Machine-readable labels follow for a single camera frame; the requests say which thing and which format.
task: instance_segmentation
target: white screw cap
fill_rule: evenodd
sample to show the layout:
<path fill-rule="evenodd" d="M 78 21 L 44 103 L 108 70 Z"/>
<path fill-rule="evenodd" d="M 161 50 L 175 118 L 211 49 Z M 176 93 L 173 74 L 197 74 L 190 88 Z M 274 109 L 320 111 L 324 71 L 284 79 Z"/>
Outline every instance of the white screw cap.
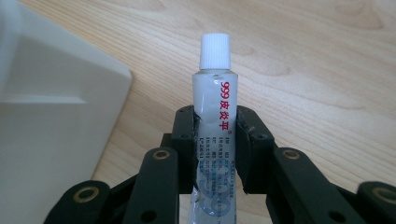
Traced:
<path fill-rule="evenodd" d="M 206 34 L 201 40 L 200 69 L 231 69 L 230 37 L 227 34 Z"/>

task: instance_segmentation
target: metal screw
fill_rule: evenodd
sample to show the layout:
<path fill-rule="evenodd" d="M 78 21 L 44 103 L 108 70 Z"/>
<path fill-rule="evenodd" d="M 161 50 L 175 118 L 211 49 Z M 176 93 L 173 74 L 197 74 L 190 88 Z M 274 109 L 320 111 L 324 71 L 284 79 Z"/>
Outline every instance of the metal screw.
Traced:
<path fill-rule="evenodd" d="M 298 159 L 300 159 L 300 154 L 298 154 L 298 152 L 293 151 L 293 150 L 290 150 L 290 149 L 284 150 L 283 153 L 282 153 L 282 155 L 283 155 L 284 157 L 288 158 L 288 159 L 291 159 L 291 160 L 298 160 Z"/>
<path fill-rule="evenodd" d="M 373 194 L 384 202 L 396 204 L 396 192 L 385 188 L 374 188 Z"/>
<path fill-rule="evenodd" d="M 154 157 L 155 160 L 164 160 L 164 159 L 168 158 L 170 155 L 171 154 L 166 150 L 158 150 L 158 151 L 154 152 L 152 157 Z"/>
<path fill-rule="evenodd" d="M 95 186 L 88 186 L 79 189 L 73 196 L 73 200 L 76 203 L 87 203 L 92 199 L 96 198 L 98 194 L 99 194 L 99 188 Z"/>

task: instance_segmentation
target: white plastic object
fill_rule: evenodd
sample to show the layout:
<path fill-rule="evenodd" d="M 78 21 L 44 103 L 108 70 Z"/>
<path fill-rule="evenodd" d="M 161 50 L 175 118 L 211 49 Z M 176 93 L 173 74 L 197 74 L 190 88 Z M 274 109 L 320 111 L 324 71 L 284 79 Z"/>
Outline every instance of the white plastic object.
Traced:
<path fill-rule="evenodd" d="M 229 37 L 203 36 L 201 70 L 192 76 L 198 188 L 191 195 L 189 224 L 236 223 L 235 127 L 238 75 L 229 70 Z"/>
<path fill-rule="evenodd" d="M 131 81 L 125 64 L 0 0 L 0 223 L 43 223 L 92 177 Z"/>

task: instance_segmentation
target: tube label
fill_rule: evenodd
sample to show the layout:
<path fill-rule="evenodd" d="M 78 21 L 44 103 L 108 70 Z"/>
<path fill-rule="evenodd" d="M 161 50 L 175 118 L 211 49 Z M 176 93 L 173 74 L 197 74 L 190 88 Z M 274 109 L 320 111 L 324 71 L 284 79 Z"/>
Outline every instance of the tube label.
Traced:
<path fill-rule="evenodd" d="M 235 125 L 237 74 L 193 76 L 196 136 L 196 185 L 189 223 L 236 223 Z"/>

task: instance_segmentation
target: wooden table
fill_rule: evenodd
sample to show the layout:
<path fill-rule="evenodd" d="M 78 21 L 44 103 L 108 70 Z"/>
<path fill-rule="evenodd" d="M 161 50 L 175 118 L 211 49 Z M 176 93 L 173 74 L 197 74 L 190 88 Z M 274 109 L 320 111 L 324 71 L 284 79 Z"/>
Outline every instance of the wooden table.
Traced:
<path fill-rule="evenodd" d="M 279 146 L 305 152 L 335 184 L 396 185 L 396 3 L 307 0 L 22 0 L 131 67 L 134 83 L 93 179 L 115 186 L 192 104 L 200 38 L 226 32 L 238 102 Z M 271 223 L 238 182 L 238 223 Z M 190 196 L 180 198 L 186 222 Z"/>

